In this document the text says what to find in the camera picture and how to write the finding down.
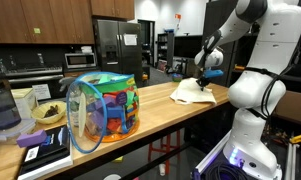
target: blue light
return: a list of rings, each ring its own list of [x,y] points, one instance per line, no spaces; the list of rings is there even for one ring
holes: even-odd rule
[[[234,158],[232,158],[232,157],[230,158],[229,161],[230,161],[230,163],[231,163],[232,165],[235,165],[235,164],[236,164],[236,161],[235,161]]]
[[[233,164],[233,165],[236,165],[235,157],[237,156],[237,153],[238,153],[238,149],[233,149],[233,151],[232,151],[232,153],[231,153],[229,162],[230,162],[231,164]]]

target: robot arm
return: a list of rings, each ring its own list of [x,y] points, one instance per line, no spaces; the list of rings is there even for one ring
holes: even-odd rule
[[[242,37],[257,21],[260,31],[250,60],[228,97],[238,108],[224,156],[257,179],[281,179],[275,155],[260,141],[267,119],[285,93],[279,75],[288,66],[301,35],[301,8],[297,0],[238,0],[227,22],[204,42],[195,63],[204,72],[203,87],[212,66],[222,62],[218,45]]]
[[[202,50],[194,59],[198,68],[204,72],[197,81],[201,87],[209,83],[207,79],[222,75],[220,71],[217,71],[217,75],[209,70],[205,71],[223,62],[223,55],[217,47],[241,38],[249,30],[251,24],[265,13],[266,9],[266,0],[239,0],[225,24],[204,41]]]

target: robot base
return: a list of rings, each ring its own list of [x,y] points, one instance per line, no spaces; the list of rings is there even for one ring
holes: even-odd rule
[[[235,159],[232,159],[231,157],[228,158],[228,161],[230,164],[237,165],[240,167],[240,162],[245,162],[243,164],[242,169],[251,177],[254,177],[256,179],[262,179],[262,180],[281,180],[282,179],[282,170],[281,166],[277,164],[275,172],[273,174],[273,177],[266,176],[263,170],[268,171],[267,167],[264,164],[261,164],[257,159],[253,159],[249,157],[249,155],[240,153],[240,155],[237,155]]]
[[[245,109],[235,114],[223,154],[228,161],[250,176],[262,180],[280,180],[282,171],[275,155],[260,141],[265,121]]]

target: white cloth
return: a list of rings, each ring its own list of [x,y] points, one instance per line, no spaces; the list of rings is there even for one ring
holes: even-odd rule
[[[189,78],[180,82],[178,88],[170,95],[177,104],[191,104],[193,102],[212,102],[217,104],[211,89],[204,88],[201,91],[196,82],[197,79]]]

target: stainless steel refrigerator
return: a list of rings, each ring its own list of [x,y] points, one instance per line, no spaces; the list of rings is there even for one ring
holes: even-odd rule
[[[140,24],[96,20],[94,22],[98,64],[102,71],[134,74],[142,81]]]

